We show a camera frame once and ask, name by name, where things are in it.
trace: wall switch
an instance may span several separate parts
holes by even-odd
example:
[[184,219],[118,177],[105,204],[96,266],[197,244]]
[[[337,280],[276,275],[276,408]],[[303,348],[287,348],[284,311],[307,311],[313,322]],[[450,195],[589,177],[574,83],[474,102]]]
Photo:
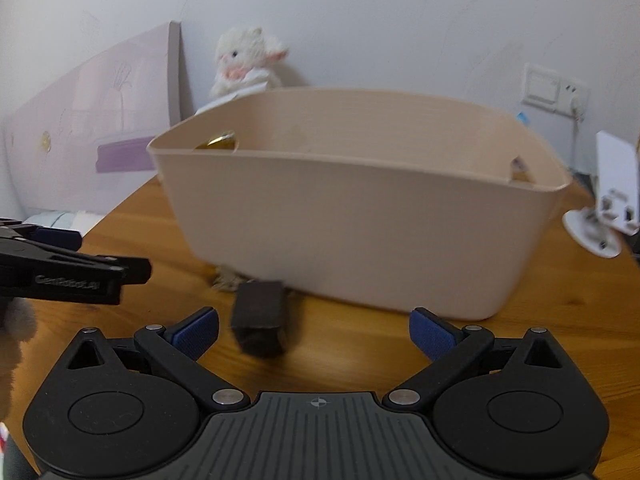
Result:
[[589,100],[586,83],[561,76],[556,70],[527,63],[522,81],[522,102],[552,113],[584,119]]
[[555,70],[529,63],[525,65],[522,85],[523,103],[554,112],[559,89],[560,76]]

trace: brown small object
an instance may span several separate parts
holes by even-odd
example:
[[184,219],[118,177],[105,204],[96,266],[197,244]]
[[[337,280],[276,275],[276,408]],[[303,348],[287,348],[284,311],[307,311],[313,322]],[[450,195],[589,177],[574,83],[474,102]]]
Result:
[[238,276],[233,269],[227,266],[218,266],[218,272],[212,286],[223,292],[235,292],[238,290],[238,286],[245,281],[246,279]]
[[228,130],[196,146],[196,150],[235,150],[237,147],[238,140],[235,131]]
[[519,156],[511,161],[511,181],[513,182],[514,180],[527,182],[528,184],[534,183],[534,180],[529,174],[529,168]]

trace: stuffed animal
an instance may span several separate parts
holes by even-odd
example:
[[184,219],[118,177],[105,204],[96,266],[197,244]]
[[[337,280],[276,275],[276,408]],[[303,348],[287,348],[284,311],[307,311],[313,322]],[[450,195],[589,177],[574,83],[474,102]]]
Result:
[[0,421],[9,413],[14,368],[22,359],[20,341],[28,341],[35,333],[31,303],[0,296]]
[[226,31],[216,48],[218,72],[209,97],[219,98],[260,83],[267,83],[268,88],[282,86],[271,67],[288,52],[276,38],[265,35],[259,27]]

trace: black sponge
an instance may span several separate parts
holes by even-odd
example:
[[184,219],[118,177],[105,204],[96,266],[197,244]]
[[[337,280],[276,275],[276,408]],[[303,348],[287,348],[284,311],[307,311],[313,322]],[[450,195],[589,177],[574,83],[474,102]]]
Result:
[[286,350],[289,315],[282,282],[241,283],[231,313],[231,330],[242,352],[269,358]]

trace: power plug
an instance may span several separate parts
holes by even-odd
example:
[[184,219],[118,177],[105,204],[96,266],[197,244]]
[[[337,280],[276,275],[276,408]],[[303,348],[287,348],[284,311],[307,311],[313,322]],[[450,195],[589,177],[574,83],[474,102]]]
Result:
[[571,98],[571,112],[576,121],[581,123],[584,120],[584,114],[587,110],[587,103],[580,97],[580,94]]
[[568,115],[578,122],[584,120],[589,101],[589,87],[574,78],[561,77],[556,113]]

